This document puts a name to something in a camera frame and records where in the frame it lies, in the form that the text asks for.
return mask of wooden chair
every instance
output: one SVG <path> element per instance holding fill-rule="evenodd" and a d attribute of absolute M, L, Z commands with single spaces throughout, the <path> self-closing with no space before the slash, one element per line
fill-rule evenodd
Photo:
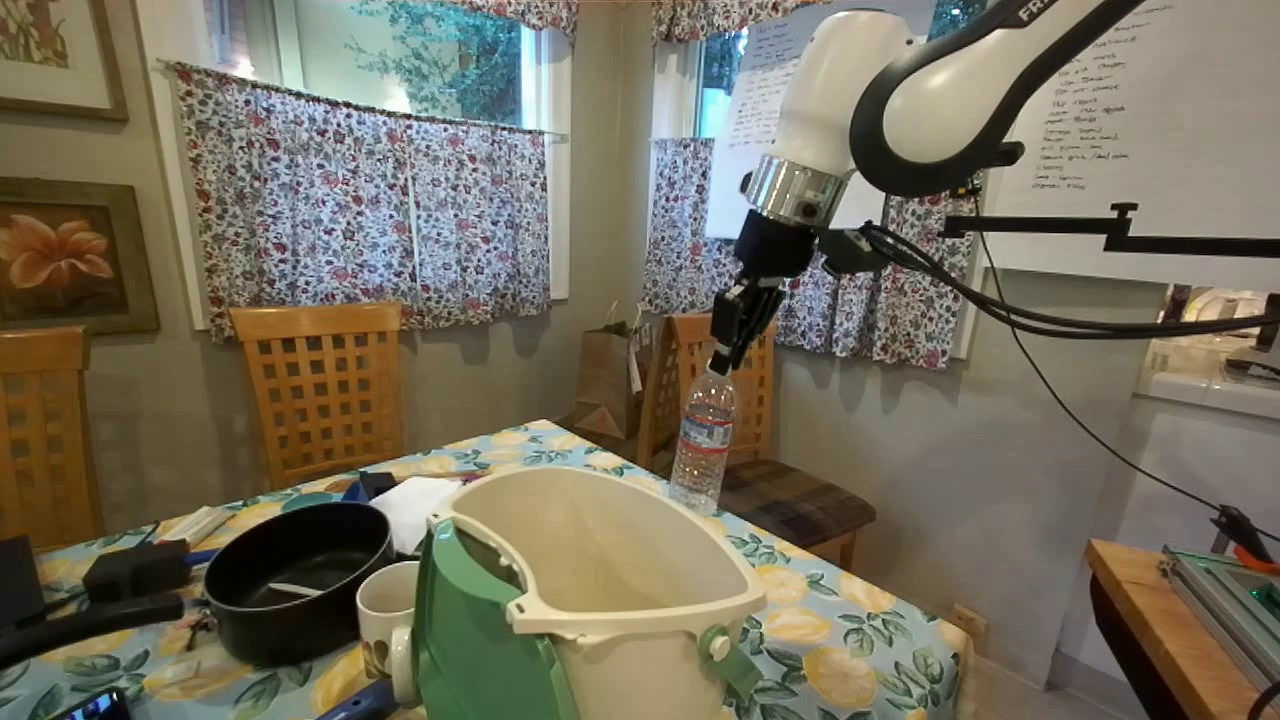
<path fill-rule="evenodd" d="M 0 536 L 105 531 L 86 420 L 86 329 L 0 334 Z"/>
<path fill-rule="evenodd" d="M 731 461 L 719 487 L 719 509 L 839 566 L 851 568 L 857 531 L 876 522 L 876 509 L 839 486 L 808 477 L 771 458 L 778 418 L 778 334 L 753 345 L 731 386 L 741 392 L 741 418 L 731 428 Z M 643 374 L 637 465 L 669 471 L 680 431 L 680 407 L 693 382 L 714 354 L 714 317 L 680 313 L 665 322 L 656 354 Z"/>
<path fill-rule="evenodd" d="M 269 486 L 399 458 L 399 305 L 231 307 Z"/>

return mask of curtain rod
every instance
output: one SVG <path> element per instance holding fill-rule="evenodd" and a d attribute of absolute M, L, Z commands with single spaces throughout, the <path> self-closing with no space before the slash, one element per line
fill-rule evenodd
<path fill-rule="evenodd" d="M 159 71 L 203 71 L 203 77 L 221 77 L 227 84 L 248 84 L 248 89 L 265 89 L 265 92 L 279 92 L 279 95 L 297 95 L 297 101 L 311 101 L 311 103 L 351 108 L 351 114 L 376 114 L 376 118 L 392 118 L 392 119 L 500 130 L 500 131 L 521 131 L 521 137 L 546 137 L 554 146 L 567 139 L 567 131 L 548 131 L 548 130 L 514 130 L 514 125 L 484 125 L 484 119 L 455 119 L 455 118 L 390 114 L 390 108 L 376 108 L 376 103 L 351 103 L 351 101 L 336 101 L 336 95 L 316 95 L 316 92 L 302 92 L 302 89 L 286 89 L 286 84 L 269 84 L 269 82 L 248 82 L 248 77 L 231 77 L 231 71 L 221 71 L 221 67 L 189 66 L 189 60 L 158 60 L 158 66 L 159 66 Z"/>

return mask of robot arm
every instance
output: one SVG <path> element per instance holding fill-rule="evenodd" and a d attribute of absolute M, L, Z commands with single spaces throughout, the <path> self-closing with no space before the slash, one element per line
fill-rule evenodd
<path fill-rule="evenodd" d="M 743 179 L 743 269 L 718 296 L 714 364 L 738 367 L 770 329 L 786 282 L 808 269 L 851 171 L 894 195 L 933 195 L 981 169 L 1017 164 L 1020 146 L 1005 139 L 1017 114 L 1137 4 L 1001 0 L 965 34 L 917 51 L 896 17 L 823 20 L 798 66 L 778 147 Z"/>

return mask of chair backrest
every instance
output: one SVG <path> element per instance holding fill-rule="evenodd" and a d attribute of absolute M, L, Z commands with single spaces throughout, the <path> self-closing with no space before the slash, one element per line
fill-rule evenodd
<path fill-rule="evenodd" d="M 0 334 L 0 536 L 105 531 L 86 420 L 86 329 Z"/>
<path fill-rule="evenodd" d="M 770 329 L 731 374 L 741 418 L 731 428 L 731 461 L 760 461 L 771 454 L 771 386 L 778 386 L 778 329 Z M 714 317 L 677 313 L 652 345 L 640 400 L 640 449 L 647 465 L 656 449 L 669 449 L 680 431 L 680 407 L 714 357 Z"/>
<path fill-rule="evenodd" d="M 399 305 L 231 307 L 269 486 L 399 458 Z"/>

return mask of black pan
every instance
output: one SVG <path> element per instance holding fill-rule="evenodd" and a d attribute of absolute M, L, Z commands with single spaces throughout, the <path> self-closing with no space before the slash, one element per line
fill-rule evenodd
<path fill-rule="evenodd" d="M 392 562 L 392 528 L 367 504 L 271 515 L 213 557 L 203 598 L 224 650 L 255 667 L 302 663 L 361 638 L 358 589 Z"/>

